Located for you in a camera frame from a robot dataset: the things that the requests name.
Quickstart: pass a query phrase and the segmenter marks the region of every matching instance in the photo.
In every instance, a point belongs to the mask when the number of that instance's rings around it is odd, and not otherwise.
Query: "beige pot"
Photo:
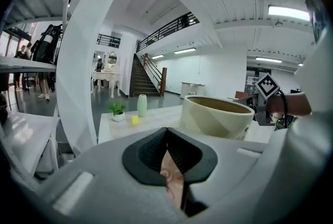
[[[216,137],[244,140],[253,116],[253,109],[236,102],[186,96],[180,128]]]

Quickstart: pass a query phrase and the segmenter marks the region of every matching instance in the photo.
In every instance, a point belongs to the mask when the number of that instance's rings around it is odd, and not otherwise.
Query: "ceiling light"
[[[303,10],[297,10],[287,7],[279,7],[279,6],[268,6],[268,14],[269,15],[281,15],[281,16],[288,16],[294,17],[298,19],[302,19],[305,21],[310,21],[310,15],[308,12]]]
[[[260,57],[256,57],[256,60],[262,60],[262,61],[270,61],[270,62],[277,62],[277,63],[281,63],[281,60],[275,60],[275,59],[266,59],[266,58],[260,58]]]
[[[184,50],[180,50],[180,51],[176,51],[175,54],[180,54],[180,53],[185,53],[185,52],[191,52],[191,51],[196,51],[196,48],[188,48],[188,49],[184,49]]]
[[[164,55],[158,55],[158,56],[152,57],[152,59],[158,59],[158,58],[162,58],[162,57],[164,57]]]

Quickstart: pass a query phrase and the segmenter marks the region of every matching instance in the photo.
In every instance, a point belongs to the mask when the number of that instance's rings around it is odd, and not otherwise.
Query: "white vanity table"
[[[106,71],[100,71],[100,72],[93,72],[92,73],[92,82],[91,82],[91,93],[93,93],[94,90],[94,80],[98,80],[98,92],[100,92],[100,81],[101,80],[107,80],[109,82],[109,89],[111,89],[111,98],[114,98],[113,92],[114,92],[114,85],[116,82],[118,82],[118,86],[121,85],[121,74],[120,73],[114,73],[114,72],[106,72]]]
[[[94,90],[94,80],[98,80],[98,92],[100,92],[101,81],[106,80],[109,82],[109,89],[111,89],[111,98],[114,98],[114,86],[118,82],[118,87],[121,86],[121,73],[119,73],[120,60],[117,58],[116,64],[109,64],[107,56],[109,54],[103,55],[103,64],[104,69],[100,72],[92,72],[92,80],[91,80],[91,94]]]

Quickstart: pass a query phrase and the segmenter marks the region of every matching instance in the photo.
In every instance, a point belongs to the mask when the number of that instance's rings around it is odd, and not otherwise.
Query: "white table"
[[[120,85],[121,85],[121,74],[120,73],[110,73],[110,72],[93,72],[92,73],[92,82],[91,82],[91,94],[94,90],[94,80],[98,80],[98,91],[100,92],[100,81],[106,80],[109,82],[109,89],[111,89],[111,98],[114,98],[114,85],[118,82],[118,96],[120,96]]]
[[[37,164],[51,138],[54,117],[9,112],[3,126],[5,140],[22,166],[34,175]]]
[[[160,127],[178,127],[183,106],[174,106],[160,109],[147,110],[145,117],[139,117],[138,124],[132,124],[132,116],[137,111],[125,112],[125,120],[115,122],[112,120],[112,113],[101,115],[98,133],[98,143],[118,139],[141,131],[151,130]],[[267,143],[273,133],[275,126],[259,126],[252,121],[245,141]]]
[[[204,87],[205,87],[205,85],[201,85],[201,84],[182,82],[182,89],[181,89],[180,98],[184,99],[184,97],[187,96],[187,93],[191,90],[191,88],[193,90],[195,90],[196,95],[203,96]]]

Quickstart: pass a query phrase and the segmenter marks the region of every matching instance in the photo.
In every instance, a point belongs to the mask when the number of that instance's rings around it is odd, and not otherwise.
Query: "person's legs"
[[[45,80],[44,80],[44,74],[45,74],[44,72],[39,72],[38,73],[38,78],[40,79],[40,86],[41,86],[41,90],[42,90],[42,94],[38,98],[46,98],[46,95],[48,95],[47,85],[45,85],[46,83],[45,83]]]
[[[47,80],[44,79],[43,82],[44,82],[44,90],[45,90],[45,99],[50,100],[50,95],[49,95],[50,94],[50,89],[48,88]]]
[[[20,87],[20,73],[14,73],[14,86]]]
[[[23,91],[27,90],[27,86],[26,86],[26,81],[25,81],[25,73],[22,73],[22,89]]]

